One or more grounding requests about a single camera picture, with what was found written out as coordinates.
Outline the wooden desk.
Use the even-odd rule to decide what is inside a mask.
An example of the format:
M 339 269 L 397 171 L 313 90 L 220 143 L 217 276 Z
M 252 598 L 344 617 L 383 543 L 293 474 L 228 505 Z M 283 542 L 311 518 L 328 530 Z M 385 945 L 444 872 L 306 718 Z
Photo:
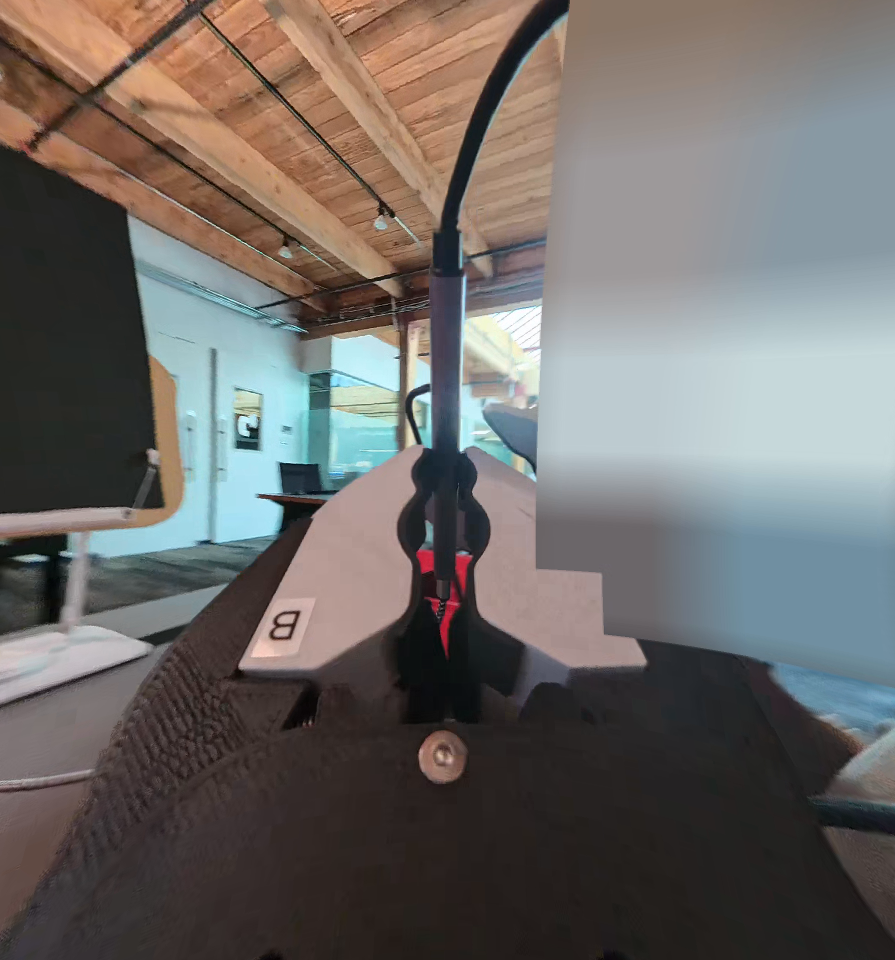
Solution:
M 258 494 L 257 498 L 279 506 L 282 511 L 278 533 L 284 534 L 292 523 L 313 516 L 334 496 L 334 490 L 295 494 Z

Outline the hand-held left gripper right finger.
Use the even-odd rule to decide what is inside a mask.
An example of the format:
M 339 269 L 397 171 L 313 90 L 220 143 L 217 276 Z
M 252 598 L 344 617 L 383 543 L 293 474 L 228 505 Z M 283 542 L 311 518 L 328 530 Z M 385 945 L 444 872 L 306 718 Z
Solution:
M 632 637 L 604 631 L 602 575 L 541 569 L 536 557 L 537 484 L 476 447 L 472 496 L 487 516 L 483 552 L 468 572 L 474 606 L 489 628 L 521 646 L 517 671 L 640 671 Z

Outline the tan curved wooden panel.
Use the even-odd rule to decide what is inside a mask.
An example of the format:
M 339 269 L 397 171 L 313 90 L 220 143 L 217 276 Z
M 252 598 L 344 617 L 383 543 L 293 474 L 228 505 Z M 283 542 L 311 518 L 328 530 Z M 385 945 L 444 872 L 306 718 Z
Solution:
M 158 481 L 163 504 L 159 508 L 137 507 L 131 510 L 128 528 L 144 528 L 166 522 L 181 509 L 186 491 L 177 406 L 177 384 L 166 367 L 149 356 L 153 399 L 155 450 Z

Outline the beige cloth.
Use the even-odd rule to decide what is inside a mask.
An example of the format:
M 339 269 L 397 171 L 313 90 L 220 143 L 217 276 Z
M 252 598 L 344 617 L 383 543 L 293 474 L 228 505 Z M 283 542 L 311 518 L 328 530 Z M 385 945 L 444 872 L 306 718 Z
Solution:
M 895 726 L 856 755 L 828 796 L 895 803 Z M 895 939 L 895 837 L 828 828 L 826 838 L 866 904 Z

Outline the white rounded pad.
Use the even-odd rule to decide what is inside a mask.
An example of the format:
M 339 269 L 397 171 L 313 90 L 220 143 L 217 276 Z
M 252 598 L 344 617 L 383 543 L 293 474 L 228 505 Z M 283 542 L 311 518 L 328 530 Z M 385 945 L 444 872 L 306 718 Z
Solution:
M 149 656 L 154 647 L 117 630 L 84 622 L 90 581 L 90 541 L 96 531 L 129 525 L 145 505 L 161 468 L 161 454 L 146 451 L 146 471 L 129 507 L 0 513 L 0 540 L 16 536 L 74 537 L 58 622 L 0 637 L 0 706 Z

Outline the framed wall picture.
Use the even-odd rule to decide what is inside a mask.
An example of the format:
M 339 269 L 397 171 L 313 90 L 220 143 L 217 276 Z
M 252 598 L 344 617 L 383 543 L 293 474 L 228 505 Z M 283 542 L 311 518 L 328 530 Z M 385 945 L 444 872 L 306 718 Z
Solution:
M 245 388 L 233 389 L 233 447 L 236 450 L 262 450 L 263 394 Z

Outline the dark adapter with black cable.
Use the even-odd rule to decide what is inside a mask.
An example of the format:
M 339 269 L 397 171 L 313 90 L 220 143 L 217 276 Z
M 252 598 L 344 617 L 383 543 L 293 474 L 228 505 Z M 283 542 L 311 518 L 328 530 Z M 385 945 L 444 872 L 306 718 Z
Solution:
M 433 573 L 437 614 L 452 596 L 460 484 L 460 391 L 466 278 L 460 215 L 478 156 L 502 101 L 538 43 L 569 12 L 568 1 L 539 1 L 515 30 L 487 78 L 470 116 L 433 237 L 429 280 L 431 449 L 438 468 L 433 493 Z

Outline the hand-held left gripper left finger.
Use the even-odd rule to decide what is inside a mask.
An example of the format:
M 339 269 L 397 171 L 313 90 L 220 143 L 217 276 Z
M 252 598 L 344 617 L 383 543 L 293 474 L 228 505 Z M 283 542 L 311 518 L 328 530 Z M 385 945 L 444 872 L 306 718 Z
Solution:
M 418 552 L 439 462 L 412 446 L 317 510 L 241 656 L 250 679 L 441 687 L 439 623 Z

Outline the black computer monitor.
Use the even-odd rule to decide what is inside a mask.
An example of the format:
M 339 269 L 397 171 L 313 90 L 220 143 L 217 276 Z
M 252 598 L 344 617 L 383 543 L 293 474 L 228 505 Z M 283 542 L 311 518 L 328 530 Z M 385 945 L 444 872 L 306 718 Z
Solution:
M 134 507 L 155 447 L 125 209 L 0 145 L 0 516 Z

